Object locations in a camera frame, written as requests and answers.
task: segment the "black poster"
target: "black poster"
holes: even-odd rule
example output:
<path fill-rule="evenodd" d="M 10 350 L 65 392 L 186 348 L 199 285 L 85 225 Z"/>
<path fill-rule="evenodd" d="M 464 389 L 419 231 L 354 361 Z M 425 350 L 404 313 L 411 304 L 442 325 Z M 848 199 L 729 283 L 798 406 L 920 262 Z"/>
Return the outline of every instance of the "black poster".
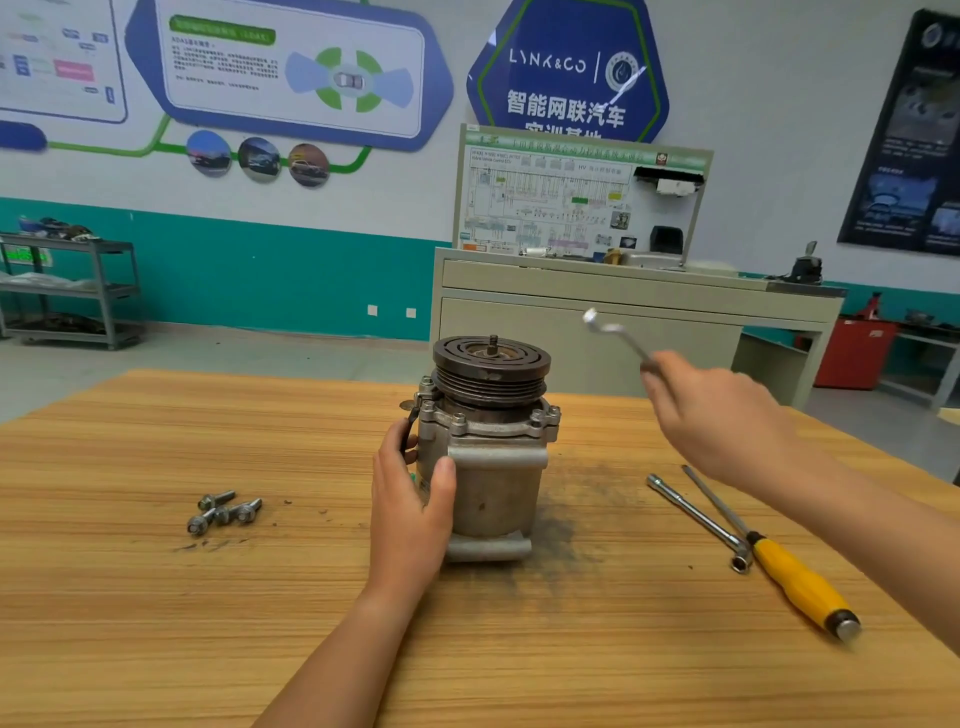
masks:
<path fill-rule="evenodd" d="M 841 243 L 960 255 L 960 18 L 918 11 Z"/>

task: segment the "metal shelf cart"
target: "metal shelf cart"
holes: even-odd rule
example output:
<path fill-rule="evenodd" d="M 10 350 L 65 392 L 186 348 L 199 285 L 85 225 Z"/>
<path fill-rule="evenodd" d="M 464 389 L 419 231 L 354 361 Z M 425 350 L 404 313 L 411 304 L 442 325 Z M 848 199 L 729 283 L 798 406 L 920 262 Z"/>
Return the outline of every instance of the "metal shelf cart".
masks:
<path fill-rule="evenodd" d="M 34 270 L 43 272 L 40 261 L 40 248 L 55 251 L 72 251 L 90 255 L 93 263 L 93 278 L 96 287 L 93 290 L 76 290 L 72 288 L 57 288 L 53 286 L 24 285 L 10 282 L 9 279 L 0 279 L 0 291 L 14 294 L 34 294 L 40 299 L 40 315 L 31 318 L 22 313 L 16 323 L 7 323 L 3 311 L 0 310 L 0 335 L 12 336 L 27 341 L 37 339 L 53 339 L 60 341 L 88 341 L 98 344 L 107 344 L 111 351 L 122 344 L 134 341 L 143 335 L 144 327 L 141 324 L 120 324 L 113 318 L 112 302 L 140 295 L 140 275 L 136 268 L 136 253 L 133 243 L 121 243 L 112 240 L 90 240 L 75 242 L 73 240 L 58 240 L 49 237 L 21 235 L 19 233 L 0 232 L 0 255 L 3 257 L 4 268 L 10 271 L 10 262 L 7 259 L 6 245 L 20 245 L 30 248 L 34 262 Z M 133 271 L 133 283 L 109 283 L 104 276 L 103 260 L 101 255 L 130 254 L 130 264 Z M 60 330 L 51 321 L 49 304 L 50 296 L 64 296 L 74 299 L 92 299 L 100 304 L 101 318 L 104 322 L 104 333 L 89 333 L 86 331 Z"/>

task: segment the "t-handle wrench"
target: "t-handle wrench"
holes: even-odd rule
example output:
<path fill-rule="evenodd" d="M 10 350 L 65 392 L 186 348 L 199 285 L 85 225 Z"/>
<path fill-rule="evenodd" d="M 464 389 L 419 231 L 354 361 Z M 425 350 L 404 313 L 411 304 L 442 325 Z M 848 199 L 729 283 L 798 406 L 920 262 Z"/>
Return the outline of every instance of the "t-handle wrench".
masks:
<path fill-rule="evenodd" d="M 647 351 L 640 346 L 639 342 L 623 327 L 622 324 L 598 324 L 597 323 L 597 309 L 590 308 L 584 312 L 584 323 L 594 333 L 612 333 L 616 336 L 619 336 L 627 345 L 636 352 L 636 355 L 640 357 L 640 370 L 642 372 L 650 372 L 651 374 L 660 375 L 660 364 L 658 364 L 654 358 L 647 353 Z"/>

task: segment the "red cabinet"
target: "red cabinet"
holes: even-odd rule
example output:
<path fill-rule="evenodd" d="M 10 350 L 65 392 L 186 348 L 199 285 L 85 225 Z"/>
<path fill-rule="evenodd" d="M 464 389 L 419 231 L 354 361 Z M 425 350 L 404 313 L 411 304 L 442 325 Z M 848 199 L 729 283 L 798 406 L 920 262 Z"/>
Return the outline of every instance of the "red cabinet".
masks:
<path fill-rule="evenodd" d="M 891 322 L 840 318 L 813 386 L 873 389 L 896 336 Z"/>

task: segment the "hand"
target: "hand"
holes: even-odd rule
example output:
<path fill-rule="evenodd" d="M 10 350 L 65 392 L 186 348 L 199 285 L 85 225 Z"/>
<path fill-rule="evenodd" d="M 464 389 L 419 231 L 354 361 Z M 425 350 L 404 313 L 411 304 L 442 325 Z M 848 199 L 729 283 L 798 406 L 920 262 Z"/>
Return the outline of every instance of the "hand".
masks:
<path fill-rule="evenodd" d="M 660 429 L 697 470 L 756 493 L 784 468 L 802 470 L 809 446 L 766 387 L 726 369 L 696 369 L 657 352 L 662 376 L 641 372 Z"/>
<path fill-rule="evenodd" d="M 417 606 L 444 562 L 453 527 L 457 472 L 453 460 L 437 461 L 430 480 L 430 501 L 424 506 L 400 455 L 406 419 L 395 422 L 373 456 L 370 519 L 370 576 L 366 592 L 386 597 L 411 611 Z M 412 435 L 409 448 L 417 443 Z M 406 459 L 417 459 L 408 450 Z"/>

